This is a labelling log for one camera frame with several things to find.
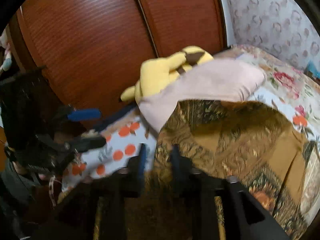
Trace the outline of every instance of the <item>wallpaper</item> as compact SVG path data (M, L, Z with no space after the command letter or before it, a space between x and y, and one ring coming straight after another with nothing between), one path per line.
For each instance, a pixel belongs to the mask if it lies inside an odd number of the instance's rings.
M320 37L294 0L228 0L237 44L259 47L295 68L320 70Z

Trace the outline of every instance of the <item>pink pillow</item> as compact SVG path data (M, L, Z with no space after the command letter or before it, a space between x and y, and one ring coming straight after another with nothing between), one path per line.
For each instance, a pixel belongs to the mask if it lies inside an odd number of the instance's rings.
M185 99L244 101L265 81L265 73L240 60L216 59L195 66L160 93L143 97L139 109L159 132Z

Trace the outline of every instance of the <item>brown wooden panel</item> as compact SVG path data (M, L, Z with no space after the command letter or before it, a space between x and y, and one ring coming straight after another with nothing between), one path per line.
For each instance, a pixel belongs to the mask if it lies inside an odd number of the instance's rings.
M210 53L225 45L219 0L140 0L159 56L196 45Z
M26 0L22 15L66 104L111 114L141 63L155 57L136 0Z

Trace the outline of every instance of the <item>yellow plush toy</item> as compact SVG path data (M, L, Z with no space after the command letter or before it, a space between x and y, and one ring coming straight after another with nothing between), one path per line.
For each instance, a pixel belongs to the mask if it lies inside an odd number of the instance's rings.
M127 88L120 98L122 101L135 98L139 103L142 97L159 93L194 65L210 60L213 60L213 57L197 46L186 47L167 58L149 59L141 65L140 80L135 86Z

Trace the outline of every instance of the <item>wooden wardrobe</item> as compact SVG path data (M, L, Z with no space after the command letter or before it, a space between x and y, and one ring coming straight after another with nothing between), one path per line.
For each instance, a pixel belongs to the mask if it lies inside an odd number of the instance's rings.
M124 106L143 61L226 46L220 0L26 0L8 32L22 70L46 65L63 103L103 115Z

